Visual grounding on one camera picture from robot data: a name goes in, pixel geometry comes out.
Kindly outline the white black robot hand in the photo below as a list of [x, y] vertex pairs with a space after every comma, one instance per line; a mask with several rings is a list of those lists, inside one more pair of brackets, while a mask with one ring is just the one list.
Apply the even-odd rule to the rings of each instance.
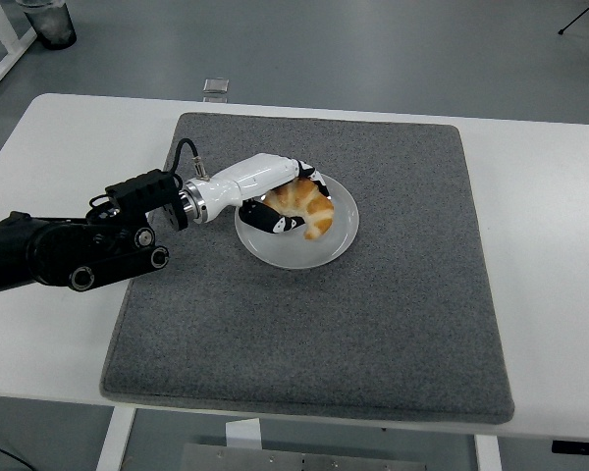
[[334, 223], [335, 207], [321, 174], [278, 155], [256, 154], [211, 178], [192, 179], [186, 192], [197, 223], [214, 220], [228, 206], [239, 209], [243, 223], [274, 235], [303, 227], [304, 237], [315, 240]]

